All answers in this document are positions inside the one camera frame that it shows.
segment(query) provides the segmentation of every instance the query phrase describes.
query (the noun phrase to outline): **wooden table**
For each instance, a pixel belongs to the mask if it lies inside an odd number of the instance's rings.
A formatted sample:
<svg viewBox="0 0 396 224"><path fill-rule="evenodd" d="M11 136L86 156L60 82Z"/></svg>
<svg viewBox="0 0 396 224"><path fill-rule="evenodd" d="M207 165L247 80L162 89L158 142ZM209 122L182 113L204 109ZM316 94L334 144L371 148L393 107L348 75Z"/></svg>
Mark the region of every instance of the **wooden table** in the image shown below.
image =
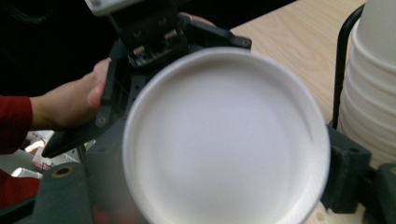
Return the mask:
<svg viewBox="0 0 396 224"><path fill-rule="evenodd" d="M268 55L291 69L317 100L326 122L332 119L337 37L347 17L365 0L298 0L232 29L249 37L252 51ZM305 223L362 223L355 214L326 211L321 203Z"/></svg>

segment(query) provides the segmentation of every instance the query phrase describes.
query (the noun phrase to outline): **red sleeve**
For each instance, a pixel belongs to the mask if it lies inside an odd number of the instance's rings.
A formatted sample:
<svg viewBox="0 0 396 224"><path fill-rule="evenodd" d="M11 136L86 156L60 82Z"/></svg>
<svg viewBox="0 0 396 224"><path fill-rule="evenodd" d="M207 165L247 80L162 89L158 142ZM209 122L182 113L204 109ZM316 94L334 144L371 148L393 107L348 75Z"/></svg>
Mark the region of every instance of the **red sleeve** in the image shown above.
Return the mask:
<svg viewBox="0 0 396 224"><path fill-rule="evenodd" d="M0 96L0 154L12 153L26 138L33 111L27 96Z"/></svg>
<svg viewBox="0 0 396 224"><path fill-rule="evenodd" d="M0 170L0 209L36 195L39 184L39 179L13 177Z"/></svg>

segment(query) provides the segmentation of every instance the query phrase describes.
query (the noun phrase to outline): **dark background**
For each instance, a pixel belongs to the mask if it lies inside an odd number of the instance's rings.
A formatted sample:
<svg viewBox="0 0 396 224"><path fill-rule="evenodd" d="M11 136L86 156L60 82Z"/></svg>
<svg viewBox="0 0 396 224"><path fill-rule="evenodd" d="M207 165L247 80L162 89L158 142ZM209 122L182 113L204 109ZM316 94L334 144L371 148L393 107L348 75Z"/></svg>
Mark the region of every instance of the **dark background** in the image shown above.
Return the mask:
<svg viewBox="0 0 396 224"><path fill-rule="evenodd" d="M192 0L188 12L231 29L294 0ZM92 15L84 0L0 0L0 94L43 94L91 72L118 38L107 18ZM24 14L52 17L39 24L18 21L5 10L12 3Z"/></svg>

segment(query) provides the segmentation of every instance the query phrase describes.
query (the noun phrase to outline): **human hand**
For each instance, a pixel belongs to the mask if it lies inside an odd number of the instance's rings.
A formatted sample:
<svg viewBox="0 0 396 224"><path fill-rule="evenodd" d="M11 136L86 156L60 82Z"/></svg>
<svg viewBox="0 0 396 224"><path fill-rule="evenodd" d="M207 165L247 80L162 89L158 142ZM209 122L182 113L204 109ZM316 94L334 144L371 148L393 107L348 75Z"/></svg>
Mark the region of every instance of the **human hand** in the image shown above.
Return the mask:
<svg viewBox="0 0 396 224"><path fill-rule="evenodd" d="M100 109L110 59L97 63L92 72L47 92L31 97L31 130L62 130L93 119Z"/></svg>

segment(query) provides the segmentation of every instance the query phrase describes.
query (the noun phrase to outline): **stack of paper bowls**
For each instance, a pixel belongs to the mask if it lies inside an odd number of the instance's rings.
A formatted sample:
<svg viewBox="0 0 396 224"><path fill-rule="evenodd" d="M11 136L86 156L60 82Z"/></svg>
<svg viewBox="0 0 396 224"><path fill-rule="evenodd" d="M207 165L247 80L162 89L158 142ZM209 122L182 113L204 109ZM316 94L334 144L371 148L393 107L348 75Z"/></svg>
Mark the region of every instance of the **stack of paper bowls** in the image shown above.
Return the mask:
<svg viewBox="0 0 396 224"><path fill-rule="evenodd" d="M337 130L396 163L396 1L369 0L352 30Z"/></svg>

